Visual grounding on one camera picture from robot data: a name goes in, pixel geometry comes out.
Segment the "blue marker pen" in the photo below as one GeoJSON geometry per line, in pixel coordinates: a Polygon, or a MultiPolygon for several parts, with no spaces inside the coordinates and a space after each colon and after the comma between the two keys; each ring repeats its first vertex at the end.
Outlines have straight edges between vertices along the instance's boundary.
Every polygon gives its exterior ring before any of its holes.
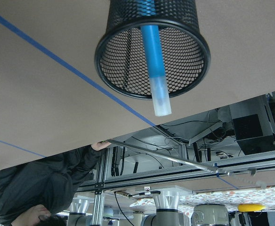
{"type": "Polygon", "coordinates": [[[140,27],[156,116],[171,114],[170,98],[162,55],[159,28],[155,24],[140,27]]]}

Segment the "right black mesh cup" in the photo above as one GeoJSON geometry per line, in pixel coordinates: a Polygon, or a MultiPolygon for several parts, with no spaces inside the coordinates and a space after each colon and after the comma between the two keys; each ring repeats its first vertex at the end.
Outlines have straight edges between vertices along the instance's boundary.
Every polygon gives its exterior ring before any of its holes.
{"type": "Polygon", "coordinates": [[[99,77],[113,90],[151,99],[150,79],[165,77],[170,97],[198,85],[210,49],[193,0],[112,0],[106,32],[95,52],[99,77]]]}

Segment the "seated person in black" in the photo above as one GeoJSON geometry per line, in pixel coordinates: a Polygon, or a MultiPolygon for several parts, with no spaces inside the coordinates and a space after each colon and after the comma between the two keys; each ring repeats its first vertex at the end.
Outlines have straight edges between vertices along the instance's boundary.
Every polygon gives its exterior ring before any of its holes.
{"type": "Polygon", "coordinates": [[[0,224],[4,226],[65,226],[57,214],[67,209],[109,142],[0,170],[0,224]]]}

